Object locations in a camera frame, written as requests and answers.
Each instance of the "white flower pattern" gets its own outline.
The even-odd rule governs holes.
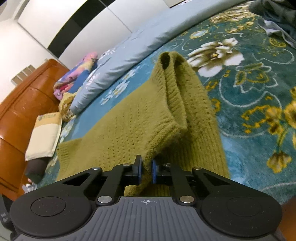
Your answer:
[[[237,43],[235,38],[205,43],[188,54],[190,58],[187,62],[198,68],[201,76],[215,76],[222,70],[223,65],[239,65],[244,60],[242,53],[233,49]]]
[[[101,60],[102,58],[104,58],[107,55],[111,55],[113,53],[115,53],[116,48],[112,48],[112,49],[108,49],[106,52],[104,52],[101,57],[99,58],[99,60]]]
[[[101,99],[100,103],[101,105],[104,105],[105,103],[108,102],[111,98],[115,97],[117,98],[128,86],[129,81],[127,81],[129,78],[133,77],[137,70],[139,69],[139,66],[131,69],[125,76],[122,77],[122,82],[113,90],[109,90],[109,92],[106,94],[104,98]]]
[[[93,72],[91,72],[91,74],[89,75],[88,79],[86,79],[85,88],[87,88],[88,86],[90,86],[93,83],[93,81],[95,79],[97,79],[99,77],[99,75],[101,74],[101,73],[95,74],[95,72],[96,72],[96,69]]]

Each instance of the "colorful pillow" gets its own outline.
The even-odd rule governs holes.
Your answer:
[[[97,58],[97,52],[92,52],[86,55],[79,64],[54,84],[54,96],[61,101],[63,93],[68,92],[72,88],[77,77],[85,70],[90,72],[94,64],[97,62]]]
[[[83,85],[87,77],[90,75],[90,73],[93,72],[97,67],[98,67],[98,64],[97,62],[95,62],[91,70],[88,70],[88,69],[84,70],[73,82],[73,86],[71,87],[71,89],[68,90],[68,92],[72,94],[77,92],[78,89]]]

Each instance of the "yellow plush item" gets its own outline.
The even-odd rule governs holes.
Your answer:
[[[92,167],[111,170],[133,163],[140,154],[146,173],[158,155],[163,163],[176,163],[184,170],[204,167],[228,177],[217,121],[211,101],[195,72],[177,52],[164,52],[148,81],[113,107],[80,139],[59,144],[58,179]],[[144,177],[126,195],[140,194],[150,183]],[[165,195],[161,186],[151,186]]]
[[[61,115],[63,117],[63,121],[65,121],[65,122],[69,122],[71,119],[73,119],[73,118],[76,117],[72,113],[72,111],[70,110],[70,106],[71,106],[72,101],[75,98],[77,92],[75,92],[73,94],[72,93],[65,92],[63,94],[62,100],[59,103],[59,112],[61,113]]]

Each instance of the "ceiling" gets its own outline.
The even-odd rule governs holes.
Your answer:
[[[14,12],[24,0],[7,0],[0,6],[0,21],[12,18]]]

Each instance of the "crosshair marking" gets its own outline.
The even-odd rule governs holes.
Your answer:
[[[146,200],[143,201],[143,203],[145,203],[147,205],[147,204],[151,203],[151,201],[146,199]]]

